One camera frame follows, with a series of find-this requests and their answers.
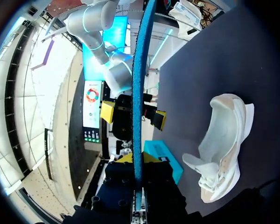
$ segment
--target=black bolt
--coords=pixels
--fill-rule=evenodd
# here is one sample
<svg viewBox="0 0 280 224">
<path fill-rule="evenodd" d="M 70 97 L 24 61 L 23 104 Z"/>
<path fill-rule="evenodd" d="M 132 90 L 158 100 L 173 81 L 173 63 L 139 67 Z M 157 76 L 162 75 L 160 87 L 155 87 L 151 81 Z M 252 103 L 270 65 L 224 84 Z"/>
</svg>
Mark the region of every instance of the black bolt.
<svg viewBox="0 0 280 224">
<path fill-rule="evenodd" d="M 91 201 L 92 202 L 99 202 L 101 199 L 99 198 L 99 196 L 93 196 L 92 198 L 91 198 Z"/>
<path fill-rule="evenodd" d="M 79 205 L 74 205 L 74 210 L 77 210 L 78 208 L 80 208 Z"/>
<path fill-rule="evenodd" d="M 97 209 L 98 208 L 98 206 L 99 206 L 99 204 L 100 204 L 100 198 L 99 198 L 99 196 L 93 196 L 92 198 L 91 198 L 91 201 L 92 201 L 92 203 L 91 203 L 91 206 L 92 206 L 92 209 L 93 210 L 95 210 L 95 209 Z"/>
<path fill-rule="evenodd" d="M 107 176 L 107 177 L 104 179 L 104 183 L 110 183 L 110 182 L 111 182 L 111 178 Z"/>
<path fill-rule="evenodd" d="M 129 183 L 129 179 L 123 179 L 123 180 L 122 180 L 122 183 L 123 183 L 124 185 L 127 185 L 127 184 Z"/>
<path fill-rule="evenodd" d="M 127 202 L 126 200 L 119 200 L 118 201 L 118 205 L 122 208 L 126 207 L 127 206 Z"/>
</svg>

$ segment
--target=teal box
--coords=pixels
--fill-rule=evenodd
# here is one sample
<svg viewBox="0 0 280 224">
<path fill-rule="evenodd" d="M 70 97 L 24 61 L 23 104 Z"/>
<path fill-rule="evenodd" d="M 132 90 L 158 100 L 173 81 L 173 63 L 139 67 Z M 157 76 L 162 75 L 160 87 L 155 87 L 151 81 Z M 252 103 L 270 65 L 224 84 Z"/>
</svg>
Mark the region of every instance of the teal box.
<svg viewBox="0 0 280 224">
<path fill-rule="evenodd" d="M 160 161 L 169 161 L 173 169 L 173 179 L 178 184 L 182 177 L 183 169 L 163 141 L 145 141 L 144 152 Z"/>
</svg>

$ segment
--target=display screen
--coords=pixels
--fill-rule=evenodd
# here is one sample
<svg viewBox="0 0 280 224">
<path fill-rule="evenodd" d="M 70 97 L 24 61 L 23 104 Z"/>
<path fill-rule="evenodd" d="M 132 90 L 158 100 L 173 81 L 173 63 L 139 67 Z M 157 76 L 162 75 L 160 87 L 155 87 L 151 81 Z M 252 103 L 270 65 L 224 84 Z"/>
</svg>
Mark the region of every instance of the display screen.
<svg viewBox="0 0 280 224">
<path fill-rule="evenodd" d="M 85 81 L 83 99 L 83 127 L 99 129 L 101 81 Z"/>
<path fill-rule="evenodd" d="M 126 27 L 127 16 L 115 16 L 111 28 L 103 33 L 103 40 L 105 43 L 108 42 L 106 45 L 112 44 L 123 52 L 126 41 Z M 104 72 L 110 68 L 111 64 L 110 62 L 104 65 L 99 64 L 93 53 L 83 44 L 83 66 L 85 80 L 104 81 Z"/>
</svg>

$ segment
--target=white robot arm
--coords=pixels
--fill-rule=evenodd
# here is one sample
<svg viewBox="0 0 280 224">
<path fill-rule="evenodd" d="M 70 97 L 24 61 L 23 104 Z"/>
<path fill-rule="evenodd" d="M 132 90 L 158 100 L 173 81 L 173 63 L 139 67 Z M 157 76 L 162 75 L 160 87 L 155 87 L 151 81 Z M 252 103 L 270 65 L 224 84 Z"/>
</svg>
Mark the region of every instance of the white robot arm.
<svg viewBox="0 0 280 224">
<path fill-rule="evenodd" d="M 109 56 L 105 52 L 100 31 L 112 26 L 118 2 L 119 0 L 94 1 L 86 9 L 70 14 L 65 21 L 67 31 L 79 37 L 101 64 L 107 63 Z"/>
<path fill-rule="evenodd" d="M 118 51 L 115 46 L 106 49 L 100 31 L 107 30 L 113 25 L 118 4 L 129 4 L 134 1 L 82 0 L 90 5 L 86 9 L 73 12 L 65 21 L 67 31 L 80 38 L 101 65 L 107 62 L 113 65 L 104 76 L 110 89 L 117 94 L 132 88 L 133 56 Z"/>
</svg>

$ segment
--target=poster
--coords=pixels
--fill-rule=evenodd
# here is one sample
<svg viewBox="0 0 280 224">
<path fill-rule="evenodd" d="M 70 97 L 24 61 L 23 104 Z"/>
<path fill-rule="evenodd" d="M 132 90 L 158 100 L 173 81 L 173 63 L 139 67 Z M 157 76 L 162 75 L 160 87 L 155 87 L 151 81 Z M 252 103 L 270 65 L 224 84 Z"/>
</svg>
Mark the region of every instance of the poster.
<svg viewBox="0 0 280 224">
<path fill-rule="evenodd" d="M 85 81 L 83 99 L 83 127 L 99 129 L 101 81 Z"/>
</svg>

